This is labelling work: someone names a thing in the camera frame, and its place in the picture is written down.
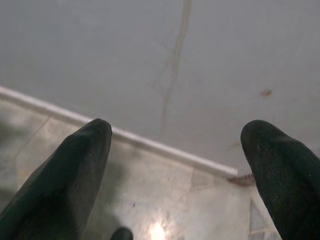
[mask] marble floor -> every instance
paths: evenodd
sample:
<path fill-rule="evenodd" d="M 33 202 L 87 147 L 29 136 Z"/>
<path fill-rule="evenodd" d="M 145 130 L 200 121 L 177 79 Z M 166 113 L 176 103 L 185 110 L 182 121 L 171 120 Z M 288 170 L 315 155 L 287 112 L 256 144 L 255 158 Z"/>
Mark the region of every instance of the marble floor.
<path fill-rule="evenodd" d="M 77 130 L 0 100 L 0 211 L 32 171 Z M 83 239 L 120 226 L 136 240 L 280 240 L 255 187 L 113 140 Z"/>

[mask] white baseboard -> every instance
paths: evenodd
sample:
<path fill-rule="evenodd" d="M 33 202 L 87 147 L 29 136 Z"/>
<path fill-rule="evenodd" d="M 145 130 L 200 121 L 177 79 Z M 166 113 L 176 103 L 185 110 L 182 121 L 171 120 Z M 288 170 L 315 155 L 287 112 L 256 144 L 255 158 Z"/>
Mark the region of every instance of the white baseboard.
<path fill-rule="evenodd" d="M 51 115 L 56 118 L 62 118 L 65 121 L 71 123 L 86 124 L 92 120 L 92 118 L 88 116 L 83 116 L 76 112 L 72 112 L 62 107 L 2 86 L 0 86 L 0 99 L 14 102 L 23 107 L 30 108 L 40 113 Z M 175 160 L 179 160 L 182 163 L 199 167 L 206 171 L 214 172 L 226 177 L 238 175 L 238 170 L 236 168 L 223 165 L 212 160 L 179 150 L 177 148 L 164 145 L 162 143 L 144 138 L 132 132 L 122 130 L 118 127 L 112 126 L 112 132 L 114 138 L 139 145 L 139 147 L 157 152 L 158 154 L 165 155 L 166 157 Z"/>

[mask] white wall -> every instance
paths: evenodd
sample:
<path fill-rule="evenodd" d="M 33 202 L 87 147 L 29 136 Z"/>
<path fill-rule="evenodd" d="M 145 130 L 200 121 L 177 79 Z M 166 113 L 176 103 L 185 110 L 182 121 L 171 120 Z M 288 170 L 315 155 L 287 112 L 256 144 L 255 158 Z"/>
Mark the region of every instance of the white wall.
<path fill-rule="evenodd" d="M 319 13 L 318 0 L 3 0 L 0 84 L 244 173 L 253 119 L 320 150 Z"/>

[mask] black shoe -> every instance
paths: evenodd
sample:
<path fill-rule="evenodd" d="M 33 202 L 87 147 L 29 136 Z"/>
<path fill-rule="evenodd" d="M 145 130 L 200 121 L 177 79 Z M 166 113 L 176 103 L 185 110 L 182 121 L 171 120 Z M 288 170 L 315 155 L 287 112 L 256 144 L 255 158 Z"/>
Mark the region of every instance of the black shoe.
<path fill-rule="evenodd" d="M 110 240 L 133 240 L 132 232 L 125 227 L 118 228 L 112 235 Z"/>

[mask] floor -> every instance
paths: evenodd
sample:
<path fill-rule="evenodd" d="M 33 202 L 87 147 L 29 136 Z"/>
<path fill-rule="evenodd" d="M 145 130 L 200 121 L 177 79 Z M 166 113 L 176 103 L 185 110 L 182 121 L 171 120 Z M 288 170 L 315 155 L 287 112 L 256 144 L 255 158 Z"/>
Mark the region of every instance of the floor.
<path fill-rule="evenodd" d="M 0 211 L 32 171 L 77 130 L 0 100 Z M 280 240 L 255 187 L 114 140 L 83 239 L 119 226 L 136 240 Z"/>

